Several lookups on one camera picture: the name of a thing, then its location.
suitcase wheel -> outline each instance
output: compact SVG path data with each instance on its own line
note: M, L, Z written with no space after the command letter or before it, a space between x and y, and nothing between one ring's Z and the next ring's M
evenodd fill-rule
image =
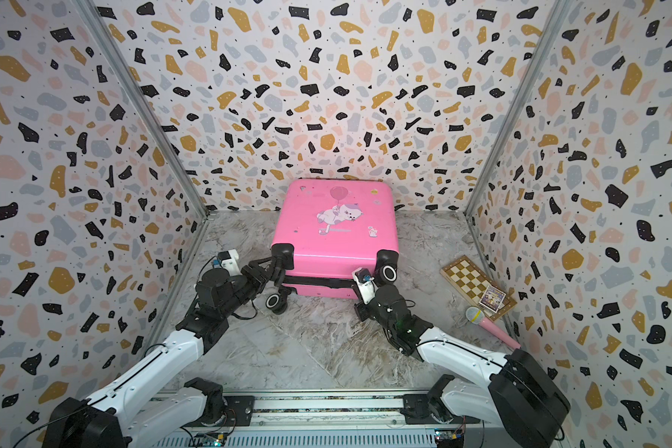
M279 291L278 294L269 295L267 298L267 309L272 313L279 315L287 310L287 293Z

microphone mesh head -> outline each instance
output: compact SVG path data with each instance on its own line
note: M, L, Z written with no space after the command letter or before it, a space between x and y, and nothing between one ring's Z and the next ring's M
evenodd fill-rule
M483 321L485 318L485 313L478 309L477 307L469 307L466 309L466 318L473 322L476 325L480 325L480 323Z

checkered pattern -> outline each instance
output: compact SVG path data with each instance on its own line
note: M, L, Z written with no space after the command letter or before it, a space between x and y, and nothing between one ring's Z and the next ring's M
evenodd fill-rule
M456 282L463 293L476 302L483 295L490 282L478 270L468 262L463 260L448 270L448 275Z

white arm segment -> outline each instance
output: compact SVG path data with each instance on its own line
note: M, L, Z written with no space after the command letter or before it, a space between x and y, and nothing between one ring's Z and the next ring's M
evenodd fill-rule
M201 417L207 397L199 389L183 387L170 399L138 414L123 434L132 437L130 448L149 448L174 428Z
M419 354L425 362L442 365L475 384L457 379L451 381L442 396L448 410L455 415L469 415L494 424L502 424L488 392L488 385L491 374L500 372L500 366L507 363L505 354L468 344L447 335L438 327L426 330L419 343L427 340L438 342L429 342L418 347Z
M163 341L166 347L157 346L142 361L112 381L106 387L90 394L88 399L96 403L95 408L106 411L115 408L119 427L127 432L134 416L162 387L204 352L202 340L188 330L175 330Z

pink balloon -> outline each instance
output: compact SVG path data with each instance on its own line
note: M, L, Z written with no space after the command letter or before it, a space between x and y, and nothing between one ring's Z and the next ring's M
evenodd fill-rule
M348 196L348 190L345 187L335 186L331 189L331 197L337 201L344 199L346 196Z

